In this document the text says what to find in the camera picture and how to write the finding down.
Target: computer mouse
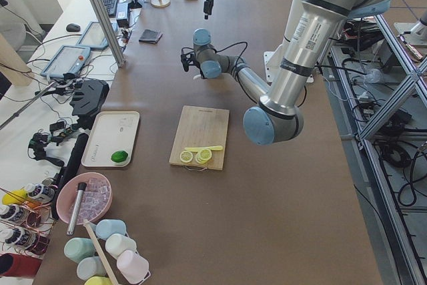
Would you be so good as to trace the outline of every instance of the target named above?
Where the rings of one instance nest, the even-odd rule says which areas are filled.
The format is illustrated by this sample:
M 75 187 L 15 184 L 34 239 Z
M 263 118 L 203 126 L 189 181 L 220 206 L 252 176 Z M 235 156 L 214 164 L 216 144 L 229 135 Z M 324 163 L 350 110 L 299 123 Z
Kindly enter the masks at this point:
M 75 33 L 77 31 L 80 31 L 80 26 L 75 24 L 75 23 L 69 23 L 67 25 L 67 28 L 65 28 L 67 31 L 69 31 L 70 33 Z

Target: brown table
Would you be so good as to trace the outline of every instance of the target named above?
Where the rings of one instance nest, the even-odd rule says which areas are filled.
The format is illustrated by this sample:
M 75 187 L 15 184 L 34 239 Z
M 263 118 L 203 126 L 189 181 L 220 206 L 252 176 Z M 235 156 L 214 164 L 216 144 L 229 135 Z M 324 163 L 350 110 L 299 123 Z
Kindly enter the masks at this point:
M 149 260 L 147 284 L 382 283 L 322 79 L 308 87 L 302 134 L 260 147 L 244 134 L 252 104 L 239 85 L 228 75 L 194 81 L 179 61 L 207 27 L 217 49 L 248 41 L 244 57 L 264 76 L 263 52 L 282 41 L 290 3 L 215 0 L 208 21 L 202 0 L 143 9 L 104 105 L 141 114 L 133 159 L 99 172 L 113 187 L 105 217 L 126 222 Z M 157 45 L 138 43 L 145 28 L 163 32 Z M 224 170 L 168 164 L 183 105 L 230 110 Z M 34 285 L 83 283 L 63 255 L 65 229 L 56 225 Z

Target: wooden cutting board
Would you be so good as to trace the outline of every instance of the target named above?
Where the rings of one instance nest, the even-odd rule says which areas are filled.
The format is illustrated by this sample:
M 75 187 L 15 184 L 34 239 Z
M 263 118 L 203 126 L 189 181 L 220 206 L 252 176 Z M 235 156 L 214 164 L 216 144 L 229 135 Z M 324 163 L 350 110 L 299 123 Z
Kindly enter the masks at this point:
M 169 163 L 180 166 L 196 166 L 212 170 L 222 170 L 226 151 L 229 110 L 184 106 L 179 119 L 175 141 Z M 180 153 L 185 147 L 223 146 L 223 150 L 212 152 L 212 159 L 204 164 L 195 161 L 183 163 L 179 160 Z

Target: white bottle cap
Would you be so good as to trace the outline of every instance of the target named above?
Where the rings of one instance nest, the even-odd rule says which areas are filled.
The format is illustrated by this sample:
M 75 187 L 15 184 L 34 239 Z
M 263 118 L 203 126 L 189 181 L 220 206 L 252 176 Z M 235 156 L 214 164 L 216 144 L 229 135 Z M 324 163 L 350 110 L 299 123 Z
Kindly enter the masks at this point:
M 34 192 L 34 190 L 35 190 L 35 185 L 34 185 L 34 184 L 27 184 L 27 185 L 24 187 L 24 190 L 25 190 L 27 193 Z
M 6 228 L 0 232 L 0 242 L 5 242 L 13 236 L 13 229 Z
M 8 205 L 0 205 L 0 215 L 4 215 L 9 211 Z

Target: black box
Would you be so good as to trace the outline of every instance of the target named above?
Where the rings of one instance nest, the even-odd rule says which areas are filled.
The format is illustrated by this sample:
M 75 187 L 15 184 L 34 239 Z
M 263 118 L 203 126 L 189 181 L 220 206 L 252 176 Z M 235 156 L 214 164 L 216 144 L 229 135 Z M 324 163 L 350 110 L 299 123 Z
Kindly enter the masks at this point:
M 129 28 L 129 5 L 127 3 L 117 4 L 117 13 L 115 14 L 115 20 L 121 28 Z

